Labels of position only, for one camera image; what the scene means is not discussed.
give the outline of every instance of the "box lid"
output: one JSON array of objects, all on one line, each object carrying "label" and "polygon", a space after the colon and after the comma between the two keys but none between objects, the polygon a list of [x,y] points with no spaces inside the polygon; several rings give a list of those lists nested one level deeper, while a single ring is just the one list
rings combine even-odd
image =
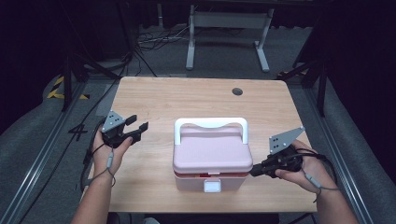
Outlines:
[{"label": "box lid", "polygon": [[249,172],[253,159],[242,143],[240,127],[182,127],[174,148],[174,170],[180,174]]}]

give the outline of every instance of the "forearm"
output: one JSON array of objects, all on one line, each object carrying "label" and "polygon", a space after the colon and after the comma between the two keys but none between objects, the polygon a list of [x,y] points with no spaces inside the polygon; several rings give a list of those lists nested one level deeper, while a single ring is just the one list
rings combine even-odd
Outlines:
[{"label": "forearm", "polygon": [[95,178],[86,190],[72,223],[106,223],[111,197],[110,174]]},{"label": "forearm", "polygon": [[340,190],[323,189],[317,199],[321,224],[358,223]]}]

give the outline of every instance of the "pink storage box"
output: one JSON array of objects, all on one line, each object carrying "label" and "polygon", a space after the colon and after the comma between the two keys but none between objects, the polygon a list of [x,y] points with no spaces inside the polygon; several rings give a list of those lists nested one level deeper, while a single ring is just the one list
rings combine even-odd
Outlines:
[{"label": "pink storage box", "polygon": [[245,119],[178,119],[175,122],[173,167],[179,190],[237,190],[252,166]]}]

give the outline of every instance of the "wooden table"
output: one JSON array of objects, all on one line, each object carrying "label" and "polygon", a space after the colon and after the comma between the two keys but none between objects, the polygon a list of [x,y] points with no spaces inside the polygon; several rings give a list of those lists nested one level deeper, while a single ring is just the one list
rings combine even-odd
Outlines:
[{"label": "wooden table", "polygon": [[[232,93],[240,88],[240,96]],[[124,118],[148,121],[142,140],[126,152],[116,173],[110,211],[136,213],[315,212],[315,195],[281,179],[249,176],[238,191],[179,191],[172,167],[178,118],[242,117],[248,122],[254,163],[269,154],[268,138],[302,125],[283,81],[124,77],[112,106]],[[309,144],[302,133],[298,138]]]}]

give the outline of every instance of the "person's left hand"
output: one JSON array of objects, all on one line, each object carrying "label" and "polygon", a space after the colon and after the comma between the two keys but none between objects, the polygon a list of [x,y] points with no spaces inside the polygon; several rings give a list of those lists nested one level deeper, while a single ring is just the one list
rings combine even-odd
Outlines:
[{"label": "person's left hand", "polygon": [[93,154],[93,164],[94,164],[93,176],[98,176],[107,168],[107,160],[111,151],[113,151],[114,157],[111,167],[109,168],[109,172],[114,175],[119,170],[122,162],[122,156],[124,155],[126,150],[131,146],[133,139],[132,137],[128,137],[121,143],[119,147],[112,149],[110,146],[103,145],[104,141],[102,137],[102,132],[100,130],[102,130],[102,126],[96,132],[96,136],[92,146],[92,152],[94,152],[97,148],[100,147]]}]

